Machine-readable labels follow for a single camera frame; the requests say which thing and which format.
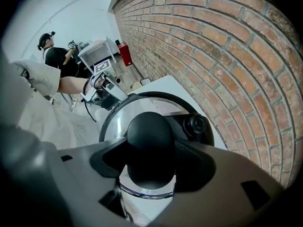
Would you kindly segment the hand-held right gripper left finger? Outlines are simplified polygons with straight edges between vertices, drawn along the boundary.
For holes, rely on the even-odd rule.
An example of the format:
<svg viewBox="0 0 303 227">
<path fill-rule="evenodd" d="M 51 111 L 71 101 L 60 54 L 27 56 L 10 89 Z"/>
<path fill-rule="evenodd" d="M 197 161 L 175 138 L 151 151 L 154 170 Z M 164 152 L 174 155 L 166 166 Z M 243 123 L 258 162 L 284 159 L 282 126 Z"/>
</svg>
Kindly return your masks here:
<svg viewBox="0 0 303 227">
<path fill-rule="evenodd" d="M 14 126 L 0 127 L 0 224 L 3 227 L 127 227 L 88 196 L 56 147 Z"/>
</svg>

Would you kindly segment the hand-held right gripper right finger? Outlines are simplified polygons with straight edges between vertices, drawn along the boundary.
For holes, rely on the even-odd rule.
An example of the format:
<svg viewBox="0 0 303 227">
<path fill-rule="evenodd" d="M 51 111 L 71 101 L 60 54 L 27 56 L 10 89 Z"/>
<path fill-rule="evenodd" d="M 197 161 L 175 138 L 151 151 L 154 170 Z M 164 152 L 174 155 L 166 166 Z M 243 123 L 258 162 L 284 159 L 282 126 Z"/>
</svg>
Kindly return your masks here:
<svg viewBox="0 0 303 227">
<path fill-rule="evenodd" d="M 249 227 L 283 192 L 240 154 L 188 140 L 175 146 L 173 198 L 152 227 Z"/>
</svg>

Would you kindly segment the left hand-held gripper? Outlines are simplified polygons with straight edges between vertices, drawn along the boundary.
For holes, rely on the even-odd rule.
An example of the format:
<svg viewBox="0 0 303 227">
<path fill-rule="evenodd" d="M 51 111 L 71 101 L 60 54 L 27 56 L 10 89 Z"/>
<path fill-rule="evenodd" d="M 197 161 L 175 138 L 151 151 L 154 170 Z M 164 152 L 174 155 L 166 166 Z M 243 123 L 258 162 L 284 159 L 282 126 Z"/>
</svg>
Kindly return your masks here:
<svg viewBox="0 0 303 227">
<path fill-rule="evenodd" d="M 93 75 L 86 81 L 80 95 L 83 101 L 110 111 L 128 98 L 119 82 L 110 60 L 106 60 L 94 66 Z"/>
</svg>

